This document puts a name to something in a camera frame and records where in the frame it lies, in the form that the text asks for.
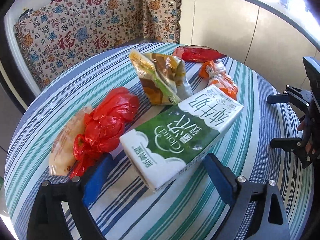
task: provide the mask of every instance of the metal screw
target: metal screw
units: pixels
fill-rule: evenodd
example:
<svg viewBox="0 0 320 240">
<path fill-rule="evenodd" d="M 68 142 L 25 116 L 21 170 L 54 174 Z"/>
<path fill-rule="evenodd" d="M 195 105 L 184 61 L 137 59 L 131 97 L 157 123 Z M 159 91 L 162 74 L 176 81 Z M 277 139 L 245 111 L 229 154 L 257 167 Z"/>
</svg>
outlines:
<svg viewBox="0 0 320 240">
<path fill-rule="evenodd" d="M 269 185 L 270 186 L 275 186 L 276 182 L 273 179 L 271 179 L 271 180 L 269 180 Z"/>
<path fill-rule="evenodd" d="M 241 183 L 244 183 L 247 179 L 244 176 L 239 176 L 237 180 Z"/>
<path fill-rule="evenodd" d="M 72 182 L 78 182 L 80 180 L 80 177 L 79 176 L 74 176 L 71 181 Z"/>
<path fill-rule="evenodd" d="M 42 183 L 41 183 L 41 186 L 42 187 L 46 187 L 46 186 L 48 186 L 49 185 L 49 181 L 48 180 L 44 180 L 44 181 L 42 181 Z"/>
</svg>

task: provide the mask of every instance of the table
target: table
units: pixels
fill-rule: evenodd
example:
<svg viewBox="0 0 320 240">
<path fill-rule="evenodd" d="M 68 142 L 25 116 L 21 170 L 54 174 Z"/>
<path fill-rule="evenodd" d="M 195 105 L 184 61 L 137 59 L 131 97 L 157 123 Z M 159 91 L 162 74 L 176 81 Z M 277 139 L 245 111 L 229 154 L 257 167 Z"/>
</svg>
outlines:
<svg viewBox="0 0 320 240">
<path fill-rule="evenodd" d="M 71 68 L 52 82 L 23 115 L 10 144 L 5 168 L 8 211 L 19 240 L 26 239 L 28 219 L 40 183 L 65 182 L 67 177 L 48 175 L 48 154 L 65 123 L 81 107 L 97 106 L 113 87 L 125 86 L 140 100 L 134 122 L 159 113 L 151 107 L 129 61 L 131 48 L 140 52 L 171 54 L 179 44 L 146 43 L 113 49 Z M 239 87 L 244 105 L 225 137 L 212 148 L 222 164 L 238 176 L 265 183 L 277 182 L 289 220 L 291 239 L 305 226 L 313 198 L 313 166 L 303 170 L 290 152 L 271 149 L 273 137 L 301 136 L 299 120 L 288 104 L 268 105 L 266 97 L 277 91 L 260 75 L 229 57 L 222 59 Z M 200 64 L 186 63 L 194 92 L 207 85 L 197 75 Z M 89 206 L 108 240 L 116 239 L 210 239 L 228 211 L 203 165 L 198 163 L 158 193 L 152 193 L 118 147 L 112 152 L 114 169 L 98 199 Z M 79 239 L 68 207 L 65 216 L 74 239 Z M 243 237 L 249 221 L 244 223 Z"/>
</svg>

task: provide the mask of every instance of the knotted red plastic bag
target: knotted red plastic bag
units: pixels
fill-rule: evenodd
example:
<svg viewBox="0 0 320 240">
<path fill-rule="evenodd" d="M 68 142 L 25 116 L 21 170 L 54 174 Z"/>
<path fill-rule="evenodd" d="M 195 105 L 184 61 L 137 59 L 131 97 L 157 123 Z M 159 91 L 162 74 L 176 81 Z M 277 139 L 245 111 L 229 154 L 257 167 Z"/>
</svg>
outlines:
<svg viewBox="0 0 320 240">
<path fill-rule="evenodd" d="M 124 123 L 133 120 L 138 108 L 138 97 L 127 88 L 119 87 L 112 89 L 90 114 L 85 114 L 84 134 L 78 134 L 74 141 L 73 154 L 78 162 L 71 178 L 82 176 L 103 153 L 119 146 Z"/>
<path fill-rule="evenodd" d="M 210 49 L 209 47 L 181 46 L 174 50 L 173 56 L 182 58 L 184 61 L 204 63 L 210 60 L 214 61 L 223 58 L 226 55 L 217 50 Z"/>
<path fill-rule="evenodd" d="M 238 87 L 226 73 L 222 62 L 208 61 L 202 64 L 199 77 L 209 79 L 208 86 L 215 85 L 232 99 L 237 100 Z"/>
</svg>

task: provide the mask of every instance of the carton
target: carton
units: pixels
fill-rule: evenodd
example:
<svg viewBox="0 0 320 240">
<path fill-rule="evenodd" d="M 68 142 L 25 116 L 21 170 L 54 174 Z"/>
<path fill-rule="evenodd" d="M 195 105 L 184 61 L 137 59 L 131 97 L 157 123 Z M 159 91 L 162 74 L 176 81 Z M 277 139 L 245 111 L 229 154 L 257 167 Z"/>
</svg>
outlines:
<svg viewBox="0 0 320 240">
<path fill-rule="evenodd" d="M 145 184 L 162 189 L 200 161 L 243 106 L 211 85 L 120 137 Z"/>
</svg>

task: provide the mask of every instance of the green label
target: green label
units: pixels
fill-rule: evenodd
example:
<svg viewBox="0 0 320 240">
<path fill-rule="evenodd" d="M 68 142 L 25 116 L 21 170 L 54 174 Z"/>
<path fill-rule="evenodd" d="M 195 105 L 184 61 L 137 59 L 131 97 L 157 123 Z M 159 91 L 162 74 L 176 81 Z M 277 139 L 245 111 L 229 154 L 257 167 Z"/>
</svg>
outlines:
<svg viewBox="0 0 320 240">
<path fill-rule="evenodd" d="M 163 158 L 176 157 L 191 162 L 220 133 L 208 127 L 204 120 L 182 111 L 178 106 L 157 115 L 135 129 L 148 136 L 148 148 Z M 133 149 L 138 156 L 149 162 L 146 151 Z"/>
</svg>

